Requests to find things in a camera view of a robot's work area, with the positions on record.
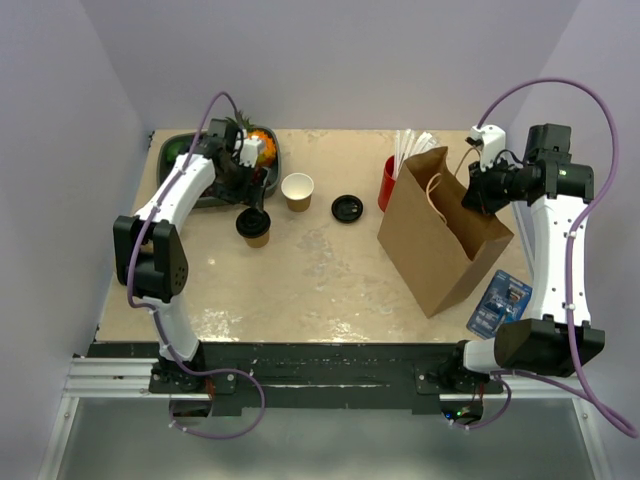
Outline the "black cup lid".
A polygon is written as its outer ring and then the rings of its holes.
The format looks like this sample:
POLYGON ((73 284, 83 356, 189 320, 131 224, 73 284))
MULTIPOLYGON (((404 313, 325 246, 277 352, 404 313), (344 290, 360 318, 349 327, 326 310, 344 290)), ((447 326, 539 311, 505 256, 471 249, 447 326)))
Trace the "black cup lid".
POLYGON ((271 227, 271 218, 266 211, 247 208, 236 219, 236 230, 246 239, 254 239, 265 235, 271 227))
POLYGON ((363 210, 363 202, 357 196, 351 194, 338 196, 331 205, 333 217, 343 224, 351 224, 359 220, 363 210))

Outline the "brown paper cup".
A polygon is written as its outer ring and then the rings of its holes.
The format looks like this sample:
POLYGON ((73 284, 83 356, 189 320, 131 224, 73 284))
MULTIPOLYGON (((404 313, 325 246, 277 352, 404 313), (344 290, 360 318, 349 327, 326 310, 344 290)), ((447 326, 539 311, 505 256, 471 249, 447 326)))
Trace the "brown paper cup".
POLYGON ((310 207, 314 181, 304 173, 291 173, 282 180, 281 191, 288 208, 301 213, 310 207))
POLYGON ((258 249, 266 246, 270 239, 270 231, 267 230, 259 236, 244 237, 246 244, 250 248, 258 249))

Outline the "brown paper bag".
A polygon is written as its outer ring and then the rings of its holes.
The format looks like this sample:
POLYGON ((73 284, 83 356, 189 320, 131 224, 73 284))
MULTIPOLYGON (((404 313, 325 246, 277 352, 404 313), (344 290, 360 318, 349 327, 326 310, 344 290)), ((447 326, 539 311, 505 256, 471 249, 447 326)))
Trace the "brown paper bag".
POLYGON ((466 300, 514 237, 497 217, 462 206, 466 188, 447 155, 438 147, 405 162, 378 233, 427 317, 466 300))

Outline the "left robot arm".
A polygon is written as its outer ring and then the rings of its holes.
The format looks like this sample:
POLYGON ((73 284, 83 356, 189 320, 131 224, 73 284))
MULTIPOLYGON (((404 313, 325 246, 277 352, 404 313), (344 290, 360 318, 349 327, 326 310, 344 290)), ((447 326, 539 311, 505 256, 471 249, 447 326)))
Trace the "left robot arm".
POLYGON ((207 380, 202 345, 191 327, 182 292, 189 264, 180 231, 202 195, 242 205, 236 230, 248 245, 269 239, 271 219, 264 209, 270 169, 264 163, 267 139, 241 115, 214 119, 190 145, 167 156, 158 190, 132 216, 113 224, 115 267, 133 308, 152 315, 159 336, 159 359, 152 377, 185 392, 207 380))

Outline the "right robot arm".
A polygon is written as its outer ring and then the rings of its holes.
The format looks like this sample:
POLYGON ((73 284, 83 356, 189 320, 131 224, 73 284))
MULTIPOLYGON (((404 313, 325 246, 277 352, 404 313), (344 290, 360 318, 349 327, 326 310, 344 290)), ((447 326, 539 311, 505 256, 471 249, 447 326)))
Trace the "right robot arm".
POLYGON ((568 378, 603 350, 605 334, 591 325, 584 288, 594 171, 572 161, 570 140, 568 126, 535 125, 524 158, 509 164, 504 130, 471 128, 467 141, 480 158, 469 167, 462 205, 489 214, 527 204, 535 234, 532 296, 523 318, 501 325, 493 338, 458 342, 436 370, 441 387, 466 393, 500 370, 568 378))

